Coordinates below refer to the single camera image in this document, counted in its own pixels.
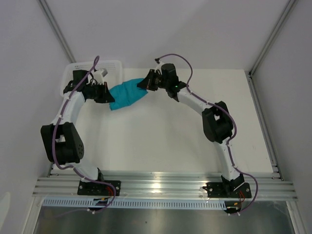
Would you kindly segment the teal t shirt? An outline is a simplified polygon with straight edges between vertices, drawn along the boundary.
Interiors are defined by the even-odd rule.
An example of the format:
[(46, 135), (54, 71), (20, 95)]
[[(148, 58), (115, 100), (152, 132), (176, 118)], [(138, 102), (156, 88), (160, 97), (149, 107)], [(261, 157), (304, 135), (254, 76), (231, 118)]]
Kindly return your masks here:
[(115, 102), (109, 103), (111, 111), (131, 106), (148, 94), (148, 91), (137, 87), (143, 78), (131, 79), (116, 85), (109, 90)]

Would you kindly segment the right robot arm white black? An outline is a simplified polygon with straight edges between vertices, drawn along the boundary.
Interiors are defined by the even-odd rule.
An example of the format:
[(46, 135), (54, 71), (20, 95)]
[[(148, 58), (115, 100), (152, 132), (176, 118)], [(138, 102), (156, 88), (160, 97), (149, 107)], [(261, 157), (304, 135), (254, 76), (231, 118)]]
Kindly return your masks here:
[(221, 189), (215, 192), (219, 192), (220, 197), (232, 197), (239, 193), (245, 180), (243, 174), (234, 168), (234, 159), (229, 152), (234, 121), (229, 116), (227, 105), (222, 101), (209, 103), (192, 92), (188, 84), (179, 80), (172, 63), (160, 63), (155, 69), (151, 69), (137, 87), (150, 91), (164, 89), (170, 98), (200, 114), (204, 135), (218, 149), (222, 165)]

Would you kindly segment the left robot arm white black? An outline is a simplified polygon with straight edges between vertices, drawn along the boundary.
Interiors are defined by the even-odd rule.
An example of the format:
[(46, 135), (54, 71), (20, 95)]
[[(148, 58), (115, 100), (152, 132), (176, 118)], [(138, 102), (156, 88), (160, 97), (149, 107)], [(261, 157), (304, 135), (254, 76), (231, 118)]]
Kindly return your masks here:
[(106, 75), (105, 69), (74, 70), (72, 80), (63, 90), (63, 102), (57, 116), (40, 130), (48, 160), (61, 170), (73, 169), (82, 182), (89, 182), (88, 188), (95, 195), (105, 191), (106, 183), (99, 168), (83, 160), (85, 149), (76, 122), (87, 100), (100, 104), (115, 101), (107, 83), (95, 79)]

